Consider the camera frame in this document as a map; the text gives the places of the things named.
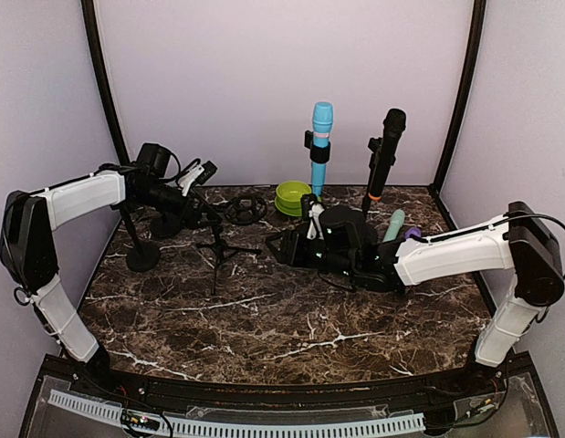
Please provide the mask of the mint green microphone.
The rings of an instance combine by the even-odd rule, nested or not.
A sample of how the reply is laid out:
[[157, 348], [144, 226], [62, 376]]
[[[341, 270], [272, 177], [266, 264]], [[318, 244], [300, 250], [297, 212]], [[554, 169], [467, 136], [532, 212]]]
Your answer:
[[397, 209], [392, 213], [388, 228], [383, 236], [383, 242], [391, 242], [398, 237], [405, 221], [405, 212], [402, 209]]

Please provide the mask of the light blue microphone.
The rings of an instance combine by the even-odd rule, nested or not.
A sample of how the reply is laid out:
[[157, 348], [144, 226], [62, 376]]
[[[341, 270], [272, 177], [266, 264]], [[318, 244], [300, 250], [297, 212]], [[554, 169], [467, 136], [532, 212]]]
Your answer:
[[333, 126], [333, 106], [330, 102], [320, 101], [315, 104], [312, 117], [312, 192], [321, 195], [325, 182], [326, 166], [330, 157], [330, 132]]

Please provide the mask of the purple microphone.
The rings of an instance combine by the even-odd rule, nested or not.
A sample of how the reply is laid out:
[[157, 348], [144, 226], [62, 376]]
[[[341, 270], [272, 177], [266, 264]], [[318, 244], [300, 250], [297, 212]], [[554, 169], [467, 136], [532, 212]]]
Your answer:
[[422, 236], [422, 231], [421, 231], [421, 229], [418, 228], [418, 227], [409, 228], [409, 229], [404, 233], [404, 238], [405, 238], [405, 239], [417, 238], [417, 237], [421, 237], [421, 236]]

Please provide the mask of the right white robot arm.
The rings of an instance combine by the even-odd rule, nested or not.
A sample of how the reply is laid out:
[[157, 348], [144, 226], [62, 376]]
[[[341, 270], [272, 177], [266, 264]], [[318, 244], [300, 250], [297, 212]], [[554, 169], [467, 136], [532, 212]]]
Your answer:
[[432, 236], [380, 242], [363, 212], [347, 205], [325, 208], [304, 198], [303, 222], [269, 236], [266, 245], [284, 265], [345, 276], [351, 288], [402, 293], [436, 278], [485, 270], [510, 270], [508, 292], [476, 339], [473, 361], [455, 377], [474, 396], [491, 380], [513, 345], [544, 309], [565, 292], [565, 265], [549, 216], [514, 202], [506, 213], [472, 227]]

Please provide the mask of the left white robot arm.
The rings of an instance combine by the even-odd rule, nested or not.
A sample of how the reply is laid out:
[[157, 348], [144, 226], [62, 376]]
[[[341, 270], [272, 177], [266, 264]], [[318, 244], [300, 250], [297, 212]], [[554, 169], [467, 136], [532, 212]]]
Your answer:
[[217, 171], [210, 162], [193, 160], [172, 178], [165, 172], [173, 153], [145, 143], [128, 164], [102, 164], [95, 172], [34, 192], [8, 194], [0, 234], [0, 261], [16, 282], [19, 305], [32, 306], [49, 337], [83, 369], [82, 380], [100, 398], [119, 389], [110, 371], [110, 355], [89, 331], [68, 299], [59, 276], [54, 232], [63, 224], [109, 207], [120, 211], [126, 229], [135, 231], [127, 203], [162, 213], [182, 214], [194, 187]]

